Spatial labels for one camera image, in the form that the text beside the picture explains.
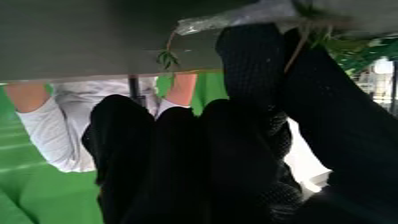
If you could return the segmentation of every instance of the white shirt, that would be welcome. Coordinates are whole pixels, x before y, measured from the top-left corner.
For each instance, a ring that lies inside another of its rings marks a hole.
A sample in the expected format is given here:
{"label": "white shirt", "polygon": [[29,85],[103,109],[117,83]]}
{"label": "white shirt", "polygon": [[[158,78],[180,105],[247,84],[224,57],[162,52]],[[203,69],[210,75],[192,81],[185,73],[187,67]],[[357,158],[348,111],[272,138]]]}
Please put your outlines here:
{"label": "white shirt", "polygon": [[[45,105],[30,113],[18,113],[18,116],[48,163],[62,172],[87,172],[96,167],[80,139],[89,126],[91,111],[109,95],[130,95],[128,80],[71,82],[52,86],[54,96]],[[185,107],[162,100],[158,108],[155,79],[141,79],[141,87],[153,115],[158,116],[173,107]]]}

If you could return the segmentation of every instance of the green floor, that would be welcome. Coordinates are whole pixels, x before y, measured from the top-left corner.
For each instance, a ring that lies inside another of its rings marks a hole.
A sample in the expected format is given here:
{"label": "green floor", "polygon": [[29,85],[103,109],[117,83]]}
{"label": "green floor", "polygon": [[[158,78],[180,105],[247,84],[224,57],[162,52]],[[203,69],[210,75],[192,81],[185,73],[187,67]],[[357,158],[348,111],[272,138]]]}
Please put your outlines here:
{"label": "green floor", "polygon": [[[164,94],[167,78],[158,87]],[[222,75],[203,74],[192,100],[197,114],[217,98],[226,98]],[[0,88],[0,224],[100,224],[94,175],[61,173],[45,163]]]}

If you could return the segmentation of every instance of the black fabric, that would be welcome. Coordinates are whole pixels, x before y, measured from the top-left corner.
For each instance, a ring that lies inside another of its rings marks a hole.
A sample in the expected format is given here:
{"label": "black fabric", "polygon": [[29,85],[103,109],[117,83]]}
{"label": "black fabric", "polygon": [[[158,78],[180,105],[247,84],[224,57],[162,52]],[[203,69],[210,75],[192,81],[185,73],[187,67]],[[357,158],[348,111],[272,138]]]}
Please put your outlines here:
{"label": "black fabric", "polygon": [[[253,28],[276,32],[270,27]],[[247,34],[261,33],[247,29]],[[398,223],[398,122],[325,50],[304,48],[281,87],[279,81],[254,85],[256,79],[263,82],[270,78],[261,72],[281,69],[279,60],[286,62],[299,38],[295,31],[285,35],[288,57],[277,56],[277,69],[261,70],[258,53],[256,60],[244,60],[219,48],[233,97],[208,105],[199,119],[189,109],[173,108],[155,122],[144,108],[121,96],[105,98],[96,106],[86,145],[98,165],[107,224]],[[238,71],[253,77],[233,86]],[[265,102],[258,87],[272,89]],[[299,185],[283,163],[292,134],[279,108],[300,124],[315,155],[332,169],[329,187],[302,207]]]}
{"label": "black fabric", "polygon": [[276,106],[285,39],[274,24],[226,28],[217,41],[229,98],[265,112]]}
{"label": "black fabric", "polygon": [[[292,53],[299,32],[285,38]],[[320,46],[304,47],[281,103],[332,170],[329,187],[306,203],[295,223],[398,223],[398,121]]]}
{"label": "black fabric", "polygon": [[206,161],[190,109],[155,123],[130,98],[110,96],[91,114],[86,147],[98,166],[103,219],[114,223],[203,223]]}
{"label": "black fabric", "polygon": [[229,100],[212,102],[199,120],[212,158],[212,223],[288,223],[302,194],[285,154],[274,152],[288,151],[290,135],[267,136],[263,113]]}

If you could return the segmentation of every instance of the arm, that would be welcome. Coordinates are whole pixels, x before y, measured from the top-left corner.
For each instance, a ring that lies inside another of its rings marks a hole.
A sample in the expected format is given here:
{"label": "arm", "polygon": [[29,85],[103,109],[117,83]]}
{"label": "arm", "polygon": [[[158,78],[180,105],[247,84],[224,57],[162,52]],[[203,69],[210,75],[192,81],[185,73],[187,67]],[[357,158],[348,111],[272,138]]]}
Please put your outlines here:
{"label": "arm", "polygon": [[11,102],[20,113],[29,113],[45,105],[50,94],[45,83],[9,84],[4,87]]}
{"label": "arm", "polygon": [[196,90],[196,79],[197,74],[181,74],[174,77],[174,83],[165,95],[165,100],[181,106],[190,106]]}
{"label": "arm", "polygon": [[180,74],[174,77],[171,90],[165,95],[165,99],[160,103],[158,115],[160,117],[165,110],[173,107],[190,107],[190,101],[196,90],[197,74]]}
{"label": "arm", "polygon": [[93,170],[77,150],[80,139],[73,141],[64,113],[46,93],[45,83],[11,84],[4,89],[14,103],[30,141],[48,163],[62,172]]}

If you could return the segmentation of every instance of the metal pole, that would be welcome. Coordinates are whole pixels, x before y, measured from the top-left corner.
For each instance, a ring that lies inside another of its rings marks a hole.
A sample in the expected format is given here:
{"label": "metal pole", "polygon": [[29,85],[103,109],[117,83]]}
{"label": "metal pole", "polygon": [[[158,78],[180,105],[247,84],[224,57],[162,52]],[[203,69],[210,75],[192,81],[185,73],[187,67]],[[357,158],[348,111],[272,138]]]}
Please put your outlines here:
{"label": "metal pole", "polygon": [[398,84],[398,61],[395,61],[393,91],[391,91],[391,108],[389,112],[396,115],[396,84]]}
{"label": "metal pole", "polygon": [[139,78],[128,78],[128,85],[130,85],[130,98],[135,103],[146,107],[146,97],[141,96],[141,83]]}

